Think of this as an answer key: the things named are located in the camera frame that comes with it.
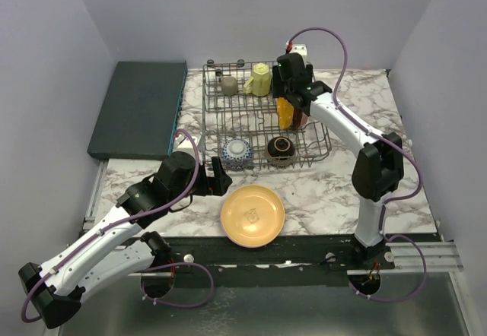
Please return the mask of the red and blue patterned bowl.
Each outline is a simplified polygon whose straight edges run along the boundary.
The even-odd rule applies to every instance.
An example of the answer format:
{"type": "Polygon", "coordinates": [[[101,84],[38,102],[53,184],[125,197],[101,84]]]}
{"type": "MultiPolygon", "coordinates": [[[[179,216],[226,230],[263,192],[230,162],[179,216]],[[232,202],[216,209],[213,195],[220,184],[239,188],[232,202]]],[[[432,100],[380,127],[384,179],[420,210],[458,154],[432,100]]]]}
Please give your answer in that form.
{"type": "Polygon", "coordinates": [[[221,149],[222,162],[228,170],[244,170],[253,159],[253,149],[242,138],[233,138],[221,149]]]}

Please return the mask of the yellow plate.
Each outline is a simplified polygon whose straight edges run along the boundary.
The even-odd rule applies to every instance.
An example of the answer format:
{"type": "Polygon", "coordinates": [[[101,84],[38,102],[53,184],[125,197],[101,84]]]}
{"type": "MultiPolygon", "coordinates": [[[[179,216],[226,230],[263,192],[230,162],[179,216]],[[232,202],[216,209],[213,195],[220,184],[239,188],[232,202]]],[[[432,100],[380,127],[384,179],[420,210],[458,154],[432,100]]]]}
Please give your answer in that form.
{"type": "Polygon", "coordinates": [[[292,126],[294,118],[294,107],[284,97],[276,100],[277,113],[279,118],[279,128],[281,130],[292,126]]]}

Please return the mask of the cream mug yellow handle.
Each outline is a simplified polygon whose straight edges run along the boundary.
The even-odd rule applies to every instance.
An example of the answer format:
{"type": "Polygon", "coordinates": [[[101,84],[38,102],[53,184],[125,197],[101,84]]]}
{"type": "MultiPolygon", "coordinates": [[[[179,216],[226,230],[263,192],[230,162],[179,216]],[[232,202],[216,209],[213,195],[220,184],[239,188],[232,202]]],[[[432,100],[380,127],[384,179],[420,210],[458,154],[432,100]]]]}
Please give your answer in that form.
{"type": "Polygon", "coordinates": [[[267,64],[258,63],[253,66],[249,79],[243,85],[246,94],[264,97],[270,92],[271,70],[267,64]]]}

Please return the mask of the tan orange round plate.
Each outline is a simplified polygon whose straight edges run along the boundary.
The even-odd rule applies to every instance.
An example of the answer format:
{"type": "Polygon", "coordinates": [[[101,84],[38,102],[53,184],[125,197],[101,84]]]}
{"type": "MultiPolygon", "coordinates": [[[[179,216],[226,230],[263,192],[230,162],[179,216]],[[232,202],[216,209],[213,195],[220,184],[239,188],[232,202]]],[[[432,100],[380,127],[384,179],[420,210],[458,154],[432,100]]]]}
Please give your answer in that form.
{"type": "Polygon", "coordinates": [[[280,197],[262,185],[245,185],[233,191],[221,208],[220,221],[282,220],[285,208],[280,197]]]}

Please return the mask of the grey wire dish rack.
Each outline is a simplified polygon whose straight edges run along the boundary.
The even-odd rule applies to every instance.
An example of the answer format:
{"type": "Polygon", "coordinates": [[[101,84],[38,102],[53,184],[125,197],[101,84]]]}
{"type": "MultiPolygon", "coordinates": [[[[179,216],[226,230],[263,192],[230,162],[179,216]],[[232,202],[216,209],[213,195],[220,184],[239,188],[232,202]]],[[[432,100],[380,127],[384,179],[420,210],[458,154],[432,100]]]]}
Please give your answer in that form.
{"type": "Polygon", "coordinates": [[[295,147],[296,158],[292,166],[311,166],[327,158],[331,152],[331,140],[325,125],[309,118],[307,124],[298,130],[279,128],[276,100],[271,94],[256,97],[243,91],[249,79],[253,62],[243,59],[237,62],[218,63],[209,59],[202,68],[202,120],[204,146],[202,154],[207,165],[212,157],[221,158],[224,144],[233,138],[242,138],[253,149],[253,159],[246,168],[262,169],[270,167],[265,151],[267,143],[274,137],[289,138],[295,147]],[[220,81],[225,75],[237,79],[238,94],[225,96],[221,92],[220,81]]]}

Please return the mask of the small grey-brown cup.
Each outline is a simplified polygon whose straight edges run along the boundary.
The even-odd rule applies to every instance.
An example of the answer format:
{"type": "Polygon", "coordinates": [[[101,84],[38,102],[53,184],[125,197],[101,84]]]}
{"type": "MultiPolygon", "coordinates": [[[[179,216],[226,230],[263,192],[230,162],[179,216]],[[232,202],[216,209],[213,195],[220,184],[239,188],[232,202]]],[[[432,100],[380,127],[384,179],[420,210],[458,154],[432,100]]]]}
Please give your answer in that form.
{"type": "Polygon", "coordinates": [[[238,94],[238,83],[237,79],[231,75],[225,75],[221,81],[221,92],[225,96],[233,96],[238,94]]]}

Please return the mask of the dark patterned bowl cream inside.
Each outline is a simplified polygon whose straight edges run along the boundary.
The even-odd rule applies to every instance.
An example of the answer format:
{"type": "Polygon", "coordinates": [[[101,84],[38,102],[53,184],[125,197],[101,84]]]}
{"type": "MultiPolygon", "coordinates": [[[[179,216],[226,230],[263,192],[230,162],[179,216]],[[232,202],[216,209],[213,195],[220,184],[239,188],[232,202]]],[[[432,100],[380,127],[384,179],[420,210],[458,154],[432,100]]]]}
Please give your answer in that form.
{"type": "Polygon", "coordinates": [[[295,161],[296,150],[289,138],[277,136],[267,143],[265,156],[270,165],[287,167],[295,161]]]}

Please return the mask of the plain pink round plate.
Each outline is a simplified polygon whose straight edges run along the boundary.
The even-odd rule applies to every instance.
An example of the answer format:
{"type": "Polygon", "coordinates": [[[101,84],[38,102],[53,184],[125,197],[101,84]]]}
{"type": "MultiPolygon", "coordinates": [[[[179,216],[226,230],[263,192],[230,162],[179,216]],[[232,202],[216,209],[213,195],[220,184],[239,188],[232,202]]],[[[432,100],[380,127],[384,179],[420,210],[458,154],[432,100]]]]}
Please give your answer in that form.
{"type": "Polygon", "coordinates": [[[222,229],[230,241],[238,246],[255,249],[270,244],[282,231],[282,220],[222,221],[222,229]]]}

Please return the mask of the pink polka dot plate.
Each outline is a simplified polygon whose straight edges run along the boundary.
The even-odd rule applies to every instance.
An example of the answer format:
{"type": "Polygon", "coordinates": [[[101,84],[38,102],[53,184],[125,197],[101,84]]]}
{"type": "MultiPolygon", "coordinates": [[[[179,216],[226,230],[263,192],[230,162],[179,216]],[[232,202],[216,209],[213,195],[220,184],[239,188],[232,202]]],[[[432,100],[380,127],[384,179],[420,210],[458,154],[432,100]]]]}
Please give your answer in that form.
{"type": "Polygon", "coordinates": [[[299,109],[295,108],[291,127],[294,130],[303,128],[307,124],[308,116],[299,109]]]}

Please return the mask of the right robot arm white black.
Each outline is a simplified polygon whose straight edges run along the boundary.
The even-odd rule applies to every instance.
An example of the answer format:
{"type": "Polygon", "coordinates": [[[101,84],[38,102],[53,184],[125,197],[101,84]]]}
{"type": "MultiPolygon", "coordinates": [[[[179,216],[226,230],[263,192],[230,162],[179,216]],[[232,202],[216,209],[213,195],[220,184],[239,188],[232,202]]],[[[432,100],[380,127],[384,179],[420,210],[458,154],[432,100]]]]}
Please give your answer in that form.
{"type": "Polygon", "coordinates": [[[346,108],[328,85],[314,80],[312,66],[296,52],[277,58],[272,67],[272,93],[323,123],[354,154],[352,185],[360,204],[349,253],[355,267],[369,268],[385,246],[380,228],[382,206],[404,176],[403,156],[389,143],[402,148],[402,139],[394,132],[385,135],[372,128],[346,108]]]}

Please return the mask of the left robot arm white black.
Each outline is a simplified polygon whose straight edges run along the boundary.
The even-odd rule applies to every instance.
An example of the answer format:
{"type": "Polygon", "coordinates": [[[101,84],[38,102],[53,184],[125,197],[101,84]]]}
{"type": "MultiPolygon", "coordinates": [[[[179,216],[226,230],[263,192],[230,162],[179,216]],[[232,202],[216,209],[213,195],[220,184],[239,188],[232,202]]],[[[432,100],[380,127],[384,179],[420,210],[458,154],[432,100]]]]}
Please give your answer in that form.
{"type": "Polygon", "coordinates": [[[222,196],[232,180],[219,157],[212,158],[208,176],[198,157],[177,151],[163,159],[159,170],[131,185],[109,213],[73,244],[49,261],[25,264],[18,272],[26,299],[25,323],[43,321],[57,328],[71,319],[89,296],[138,271],[174,271],[169,244],[154,221],[174,211],[184,198],[222,196]]]}

